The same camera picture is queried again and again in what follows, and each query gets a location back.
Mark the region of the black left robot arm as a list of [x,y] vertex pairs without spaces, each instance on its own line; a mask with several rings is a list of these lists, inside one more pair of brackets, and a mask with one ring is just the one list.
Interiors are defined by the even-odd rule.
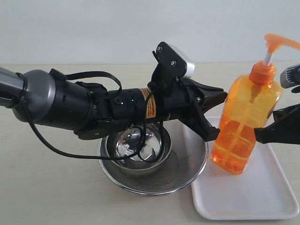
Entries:
[[167,120],[181,121],[205,141],[219,134],[204,114],[225,101],[222,88],[171,78],[159,68],[143,89],[108,91],[99,83],[83,82],[93,77],[113,79],[104,71],[65,75],[36,69],[21,74],[2,68],[0,104],[12,109],[20,121],[72,130],[82,140]]

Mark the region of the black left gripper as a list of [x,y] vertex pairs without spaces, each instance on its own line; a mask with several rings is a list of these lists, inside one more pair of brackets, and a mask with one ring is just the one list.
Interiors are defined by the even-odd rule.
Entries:
[[194,80],[150,82],[138,89],[138,124],[180,120],[205,142],[216,140],[219,129],[204,113],[225,102],[227,92]]

